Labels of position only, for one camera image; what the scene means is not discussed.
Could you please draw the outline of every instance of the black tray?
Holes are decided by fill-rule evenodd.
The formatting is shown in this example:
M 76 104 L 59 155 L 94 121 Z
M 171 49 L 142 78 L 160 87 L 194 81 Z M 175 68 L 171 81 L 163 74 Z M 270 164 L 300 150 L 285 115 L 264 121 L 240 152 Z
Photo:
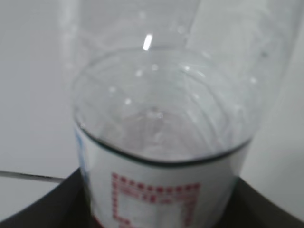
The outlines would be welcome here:
M 0 223 L 0 228 L 97 228 L 86 204 L 80 171 L 48 195 Z M 215 228 L 304 228 L 240 179 Z

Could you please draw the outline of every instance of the red dotted border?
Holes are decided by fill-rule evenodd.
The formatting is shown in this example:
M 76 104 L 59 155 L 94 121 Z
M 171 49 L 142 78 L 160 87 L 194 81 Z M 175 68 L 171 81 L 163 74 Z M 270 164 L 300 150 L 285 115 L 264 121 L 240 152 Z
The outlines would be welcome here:
M 185 186 L 151 186 L 144 183 L 137 183 L 132 179 L 129 179 L 125 176 L 118 175 L 117 173 L 112 173 L 112 210 L 113 210 L 113 219 L 120 223 L 119 228 L 134 228 L 128 219 L 124 219 L 118 215 L 118 191 L 119 185 L 126 185 L 132 188 L 137 189 L 140 192 L 147 193 L 143 194 L 142 200 L 147 201 L 150 204 L 156 203 L 157 195 L 165 194 L 183 194 L 193 192 L 195 195 L 198 195 L 201 185 L 199 183 L 188 184 Z M 170 200 L 162 201 L 165 203 L 172 203 Z M 185 226 L 190 226 L 192 224 L 192 215 L 196 206 L 196 200 L 192 200 L 185 204 L 187 208 L 187 215 L 185 218 Z

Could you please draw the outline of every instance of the white wall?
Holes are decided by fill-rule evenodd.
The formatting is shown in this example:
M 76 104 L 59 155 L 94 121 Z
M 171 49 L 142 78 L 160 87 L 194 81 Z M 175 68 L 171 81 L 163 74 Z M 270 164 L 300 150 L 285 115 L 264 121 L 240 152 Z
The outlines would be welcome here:
M 0 170 L 77 168 L 60 65 L 56 0 L 0 0 Z

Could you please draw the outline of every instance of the bottle label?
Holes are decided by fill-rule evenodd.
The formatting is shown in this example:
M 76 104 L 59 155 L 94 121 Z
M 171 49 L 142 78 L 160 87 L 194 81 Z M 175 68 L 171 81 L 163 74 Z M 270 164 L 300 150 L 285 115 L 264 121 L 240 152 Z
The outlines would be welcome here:
M 198 162 L 149 162 L 76 130 L 93 216 L 104 228 L 201 228 L 220 218 L 247 144 Z

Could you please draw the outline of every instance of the white surface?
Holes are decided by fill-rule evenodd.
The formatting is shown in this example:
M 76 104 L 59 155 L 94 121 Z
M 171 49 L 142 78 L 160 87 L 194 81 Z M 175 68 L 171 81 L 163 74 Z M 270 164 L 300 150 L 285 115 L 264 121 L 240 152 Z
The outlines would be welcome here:
M 78 166 L 63 93 L 56 11 L 56 0 L 0 0 L 1 170 L 67 177 Z M 281 96 L 242 173 L 255 189 L 302 220 L 303 45 L 302 32 Z M 0 205 L 2 198 L 9 199 L 2 194 L 2 183 Z M 23 206 L 37 198 L 33 195 Z M 12 205 L 19 203 L 18 198 L 10 199 Z
M 56 0 L 0 0 L 0 170 L 78 167 L 60 65 Z
M 0 221 L 34 203 L 57 185 L 44 181 L 0 177 Z
M 304 221 L 304 23 L 279 99 L 256 137 L 242 178 Z

